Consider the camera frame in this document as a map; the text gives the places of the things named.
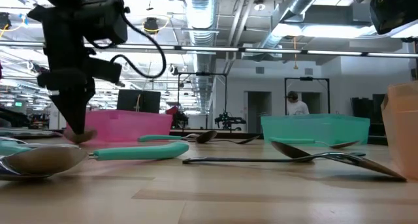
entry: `orange plastic container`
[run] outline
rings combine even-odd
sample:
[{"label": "orange plastic container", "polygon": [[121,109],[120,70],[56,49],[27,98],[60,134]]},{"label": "orange plastic container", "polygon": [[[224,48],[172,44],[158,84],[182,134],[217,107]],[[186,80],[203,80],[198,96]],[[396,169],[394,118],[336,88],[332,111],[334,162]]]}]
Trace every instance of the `orange plastic container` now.
[{"label": "orange plastic container", "polygon": [[418,81],[389,86],[381,109],[393,161],[403,176],[418,180]]}]

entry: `wooden table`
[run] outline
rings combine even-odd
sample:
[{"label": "wooden table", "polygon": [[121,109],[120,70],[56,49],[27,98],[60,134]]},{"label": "wooden table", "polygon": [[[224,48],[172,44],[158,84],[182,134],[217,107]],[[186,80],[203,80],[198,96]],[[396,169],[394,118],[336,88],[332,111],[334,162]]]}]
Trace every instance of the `wooden table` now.
[{"label": "wooden table", "polygon": [[[348,151],[389,164],[385,146]],[[258,141],[191,145],[166,161],[85,161],[43,182],[0,182],[0,223],[418,223],[415,183],[326,160],[182,165],[195,156],[284,157]]]}]

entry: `ceiling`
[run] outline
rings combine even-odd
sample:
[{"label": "ceiling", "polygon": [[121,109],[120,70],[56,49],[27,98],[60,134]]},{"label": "ceiling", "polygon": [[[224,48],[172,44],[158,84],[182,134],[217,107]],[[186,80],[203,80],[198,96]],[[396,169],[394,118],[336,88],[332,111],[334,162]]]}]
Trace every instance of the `ceiling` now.
[{"label": "ceiling", "polygon": [[[130,7],[131,13],[127,15],[128,19],[137,27],[142,28],[147,17],[156,17],[161,29],[158,34],[154,34],[154,39],[159,44],[181,44],[190,45],[189,32],[187,18],[185,15],[185,4],[179,0],[124,0],[125,6]],[[275,5],[282,3],[286,0],[264,0],[265,9],[255,10],[253,4],[248,5],[251,7],[249,11],[248,19],[245,22],[246,29],[239,37],[238,46],[244,44],[258,44],[260,43],[270,31],[270,18],[274,13]],[[367,3],[369,0],[317,0],[314,4],[326,5],[329,9],[338,5],[339,7],[348,7],[353,3]],[[19,0],[0,0],[0,12],[10,13],[10,20],[12,21],[12,27],[18,27],[22,22],[22,15],[26,15],[33,3],[40,5],[50,5],[47,0],[32,0],[30,3],[23,3]],[[216,46],[225,46],[228,43],[231,26],[234,20],[234,8],[238,4],[238,0],[217,0],[217,16],[216,26],[213,29],[216,30]],[[149,44],[150,42],[133,30],[128,30],[129,44]],[[27,24],[24,24],[21,28],[13,32],[4,32],[0,40],[18,40],[18,41],[44,41],[42,26],[40,23],[28,19]],[[304,37],[297,36],[294,39],[282,39],[280,45],[283,48],[305,48],[305,49],[318,49],[318,50],[359,50],[364,43],[365,49],[373,48],[375,51],[387,51],[393,52],[397,50],[400,41],[390,38],[373,39],[373,40],[359,40],[359,39],[330,39],[323,37]],[[32,63],[48,68],[48,60],[43,54],[42,50],[24,49],[24,48],[9,48],[0,46],[2,49],[0,53],[0,60],[3,66],[3,76],[8,80],[2,80],[0,82],[0,104],[2,100],[10,100],[17,98],[25,98],[35,104],[34,100],[40,99],[42,96],[45,106],[49,104],[47,98],[47,91],[41,88],[36,88],[36,75],[33,70]],[[159,54],[148,52],[122,52],[119,50],[109,50],[97,52],[99,59],[110,60],[114,55],[122,53],[125,54],[134,64],[139,66],[143,72],[150,74],[157,74],[161,69],[161,58]],[[222,57],[222,54],[217,54],[217,58]],[[182,54],[166,54],[167,64],[178,67],[182,72],[195,72],[194,67],[195,54],[185,52]],[[298,60],[301,61],[320,61],[321,56],[300,56]],[[294,55],[283,55],[281,60],[286,62],[294,60]],[[125,88],[131,89],[154,89],[161,91],[163,94],[163,100],[161,102],[161,110],[169,108],[169,103],[177,101],[177,76],[171,75],[169,70],[156,80],[150,82],[141,76],[139,76],[130,67],[125,65],[123,60],[119,61],[123,66],[121,75],[121,81],[125,84]],[[201,102],[199,96],[203,84],[207,84],[210,89],[211,82],[208,81],[199,82],[197,87],[193,81],[196,76],[182,75],[182,81],[185,86],[180,92],[180,103],[188,110],[192,112],[204,112],[207,109],[201,108]],[[97,93],[91,100],[90,104],[100,108],[115,108],[117,100],[117,92],[121,88],[107,82],[97,81],[96,83]],[[36,107],[36,109],[42,110],[44,107]]]}]

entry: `teal handle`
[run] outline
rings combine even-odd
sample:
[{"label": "teal handle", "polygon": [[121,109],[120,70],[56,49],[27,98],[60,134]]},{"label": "teal handle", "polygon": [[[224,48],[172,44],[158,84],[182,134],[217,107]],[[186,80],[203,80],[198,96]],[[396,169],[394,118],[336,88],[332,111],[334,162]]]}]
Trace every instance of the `teal handle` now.
[{"label": "teal handle", "polygon": [[189,150],[189,145],[174,142],[164,146],[101,149],[93,152],[98,161],[128,159],[171,159]]},{"label": "teal handle", "polygon": [[180,136],[167,136],[167,135],[147,135],[138,138],[139,142],[148,142],[151,140],[181,140]]},{"label": "teal handle", "polygon": [[286,144],[314,144],[314,139],[295,139],[295,138],[269,138],[271,142],[283,142]]},{"label": "teal handle", "polygon": [[13,155],[15,153],[20,152],[26,152],[28,150],[31,150],[31,148],[25,147],[25,146],[15,146],[13,144],[5,144],[5,142],[2,142],[0,145],[0,155],[8,156]]}]

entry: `person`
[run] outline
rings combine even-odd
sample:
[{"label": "person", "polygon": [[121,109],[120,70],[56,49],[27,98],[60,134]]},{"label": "person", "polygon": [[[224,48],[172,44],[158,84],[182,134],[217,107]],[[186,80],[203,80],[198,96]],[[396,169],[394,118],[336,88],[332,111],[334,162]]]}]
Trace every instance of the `person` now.
[{"label": "person", "polygon": [[309,109],[308,105],[300,100],[298,100],[298,93],[295,91],[290,91],[286,99],[288,100],[287,104],[287,115],[308,115]]}]

